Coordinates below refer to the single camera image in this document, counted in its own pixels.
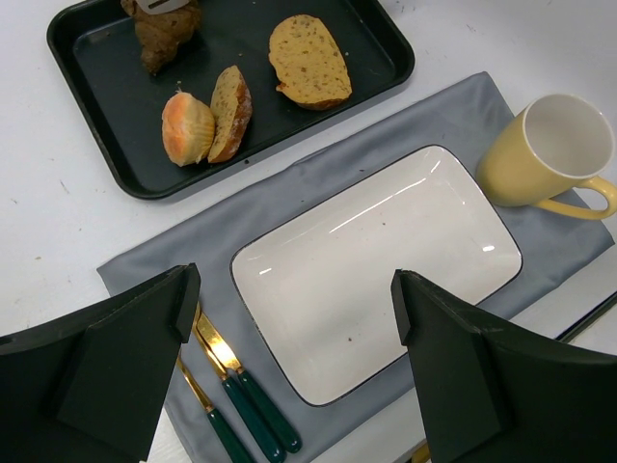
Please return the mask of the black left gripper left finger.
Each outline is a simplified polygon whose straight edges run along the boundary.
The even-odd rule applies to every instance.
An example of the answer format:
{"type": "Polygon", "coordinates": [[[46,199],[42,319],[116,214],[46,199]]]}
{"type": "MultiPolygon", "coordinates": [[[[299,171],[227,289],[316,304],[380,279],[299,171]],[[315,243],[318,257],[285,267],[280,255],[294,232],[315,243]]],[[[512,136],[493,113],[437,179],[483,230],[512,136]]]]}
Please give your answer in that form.
{"type": "Polygon", "coordinates": [[[200,285],[178,265],[2,337],[2,461],[147,460],[200,285]]]}

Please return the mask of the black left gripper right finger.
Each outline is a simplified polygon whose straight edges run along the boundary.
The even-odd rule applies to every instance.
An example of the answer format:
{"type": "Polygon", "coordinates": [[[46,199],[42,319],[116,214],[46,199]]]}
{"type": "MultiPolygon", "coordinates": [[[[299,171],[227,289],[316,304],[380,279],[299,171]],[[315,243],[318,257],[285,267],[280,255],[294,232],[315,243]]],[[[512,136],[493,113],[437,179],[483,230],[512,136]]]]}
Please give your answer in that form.
{"type": "Polygon", "coordinates": [[[435,462],[612,462],[616,359],[488,313],[413,271],[390,286],[435,462]]]}

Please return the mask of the brown chocolate croissant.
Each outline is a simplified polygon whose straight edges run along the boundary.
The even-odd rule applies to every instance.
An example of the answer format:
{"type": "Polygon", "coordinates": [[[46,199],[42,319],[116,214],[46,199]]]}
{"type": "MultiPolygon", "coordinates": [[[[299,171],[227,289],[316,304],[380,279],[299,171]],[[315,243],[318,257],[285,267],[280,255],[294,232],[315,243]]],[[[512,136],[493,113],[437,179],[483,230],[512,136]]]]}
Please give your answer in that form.
{"type": "Polygon", "coordinates": [[[120,4],[134,20],[135,34],[142,46],[141,61],[151,75],[172,62],[179,47],[201,27],[201,8],[197,1],[189,1],[164,14],[148,14],[137,1],[120,1],[120,4]]]}

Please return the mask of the silver metal tongs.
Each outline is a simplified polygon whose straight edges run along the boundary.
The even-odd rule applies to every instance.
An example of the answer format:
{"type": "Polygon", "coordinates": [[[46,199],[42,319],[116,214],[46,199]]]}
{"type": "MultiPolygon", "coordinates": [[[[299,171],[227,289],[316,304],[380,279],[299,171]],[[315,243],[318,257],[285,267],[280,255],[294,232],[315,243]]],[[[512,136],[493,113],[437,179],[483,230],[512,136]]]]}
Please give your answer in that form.
{"type": "Polygon", "coordinates": [[[138,6],[150,15],[167,14],[187,5],[190,0],[136,0],[138,6]]]}

